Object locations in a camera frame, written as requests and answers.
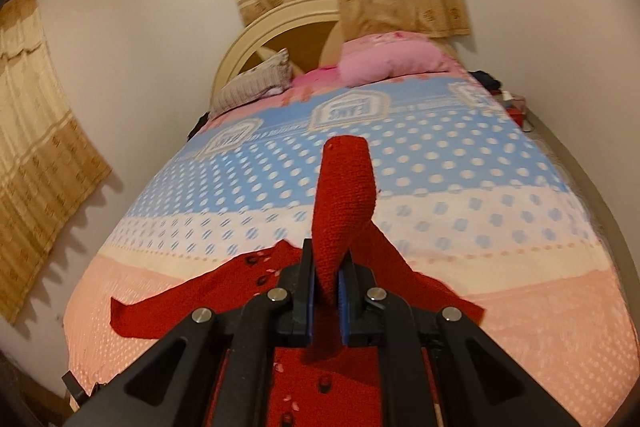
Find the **red knitted cardigan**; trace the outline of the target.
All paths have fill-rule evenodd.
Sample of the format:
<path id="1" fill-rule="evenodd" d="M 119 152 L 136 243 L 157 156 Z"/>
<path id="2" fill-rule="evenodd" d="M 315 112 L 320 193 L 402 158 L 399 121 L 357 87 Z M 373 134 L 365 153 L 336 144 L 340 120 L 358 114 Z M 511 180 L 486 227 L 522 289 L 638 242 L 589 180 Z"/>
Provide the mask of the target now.
<path id="1" fill-rule="evenodd" d="M 484 309 L 438 280 L 413 271 L 373 223 L 376 187 L 365 139 L 339 135 L 324 144 L 314 192 L 311 243 L 321 303 L 306 349 L 274 352 L 270 426 L 378 426 L 382 423 L 378 351 L 347 348 L 338 332 L 337 270 L 346 254 L 409 305 L 437 312 L 455 306 L 480 323 Z M 111 326 L 122 337 L 158 339 L 186 314 L 224 313 L 276 287 L 284 268 L 302 257 L 281 239 L 138 303 L 111 302 Z"/>

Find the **polka dot bed sheet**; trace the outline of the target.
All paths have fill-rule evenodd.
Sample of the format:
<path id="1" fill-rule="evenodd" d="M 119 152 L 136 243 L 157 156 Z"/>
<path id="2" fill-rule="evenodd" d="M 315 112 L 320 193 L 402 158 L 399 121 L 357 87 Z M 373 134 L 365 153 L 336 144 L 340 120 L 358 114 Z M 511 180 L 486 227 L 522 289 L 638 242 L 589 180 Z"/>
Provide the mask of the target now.
<path id="1" fill-rule="evenodd" d="M 153 176 L 76 286 L 70 370 L 105 383 L 148 347 L 111 329 L 135 303 L 310 233 L 324 142 L 366 139 L 374 223 L 410 267 L 485 311 L 483 329 L 584 426 L 639 376 L 637 334 L 588 212 L 477 83 L 415 75 L 347 88 L 333 70 L 208 124 Z"/>

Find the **beige side curtain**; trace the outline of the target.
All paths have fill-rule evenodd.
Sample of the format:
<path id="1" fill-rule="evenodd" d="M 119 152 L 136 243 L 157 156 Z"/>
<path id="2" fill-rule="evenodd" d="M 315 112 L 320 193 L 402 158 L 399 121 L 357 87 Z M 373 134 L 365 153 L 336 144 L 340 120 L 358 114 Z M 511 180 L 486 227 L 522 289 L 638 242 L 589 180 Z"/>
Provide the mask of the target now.
<path id="1" fill-rule="evenodd" d="M 1 9 L 1 315 L 14 323 L 58 234 L 111 168 L 70 109 L 37 0 Z"/>

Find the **red small box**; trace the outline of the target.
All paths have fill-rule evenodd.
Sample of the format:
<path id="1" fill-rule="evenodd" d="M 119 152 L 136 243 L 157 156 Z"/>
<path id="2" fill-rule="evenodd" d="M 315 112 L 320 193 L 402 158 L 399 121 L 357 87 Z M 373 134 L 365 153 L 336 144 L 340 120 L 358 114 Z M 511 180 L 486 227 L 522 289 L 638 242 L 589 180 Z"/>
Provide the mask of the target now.
<path id="1" fill-rule="evenodd" d="M 511 105 L 506 108 L 506 113 L 521 129 L 525 126 L 527 110 L 525 106 Z"/>

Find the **black bedside item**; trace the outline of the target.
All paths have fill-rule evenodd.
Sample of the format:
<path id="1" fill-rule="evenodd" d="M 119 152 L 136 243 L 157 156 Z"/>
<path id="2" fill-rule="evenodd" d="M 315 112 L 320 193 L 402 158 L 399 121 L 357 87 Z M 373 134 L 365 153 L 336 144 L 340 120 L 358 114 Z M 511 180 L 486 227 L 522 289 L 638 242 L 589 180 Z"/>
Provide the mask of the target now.
<path id="1" fill-rule="evenodd" d="M 502 89 L 502 83 L 484 70 L 474 70 L 470 75 L 489 93 L 497 93 Z"/>

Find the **pink pillow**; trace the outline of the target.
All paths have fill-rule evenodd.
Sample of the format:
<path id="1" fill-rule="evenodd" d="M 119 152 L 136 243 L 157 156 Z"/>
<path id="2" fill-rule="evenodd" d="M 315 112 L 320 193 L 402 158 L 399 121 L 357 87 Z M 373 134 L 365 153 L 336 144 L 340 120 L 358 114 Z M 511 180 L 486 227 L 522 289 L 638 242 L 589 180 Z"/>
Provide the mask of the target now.
<path id="1" fill-rule="evenodd" d="M 409 75 L 463 72 L 433 40 L 409 31 L 372 34 L 345 42 L 337 70 L 348 87 Z"/>

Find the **striped grey pillow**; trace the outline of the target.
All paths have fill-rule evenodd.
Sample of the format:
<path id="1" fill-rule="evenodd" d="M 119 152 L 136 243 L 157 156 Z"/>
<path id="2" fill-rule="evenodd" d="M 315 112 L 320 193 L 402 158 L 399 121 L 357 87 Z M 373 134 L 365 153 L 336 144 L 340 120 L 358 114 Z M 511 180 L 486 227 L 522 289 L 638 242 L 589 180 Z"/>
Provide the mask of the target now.
<path id="1" fill-rule="evenodd" d="M 209 105 L 208 117 L 215 119 L 261 98 L 282 94 L 291 88 L 293 69 L 288 50 L 282 49 L 257 66 L 232 78 Z"/>

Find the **cream round headboard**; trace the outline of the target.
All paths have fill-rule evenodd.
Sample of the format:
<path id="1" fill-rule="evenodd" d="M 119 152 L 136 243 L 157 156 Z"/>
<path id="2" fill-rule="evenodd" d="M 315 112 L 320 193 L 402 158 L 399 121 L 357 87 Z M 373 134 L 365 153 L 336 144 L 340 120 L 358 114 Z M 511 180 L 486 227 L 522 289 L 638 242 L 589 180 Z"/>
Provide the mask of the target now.
<path id="1" fill-rule="evenodd" d="M 337 64 L 344 43 L 337 0 L 294 0 L 243 29 L 220 61 L 211 96 L 236 75 L 282 49 L 296 76 Z"/>

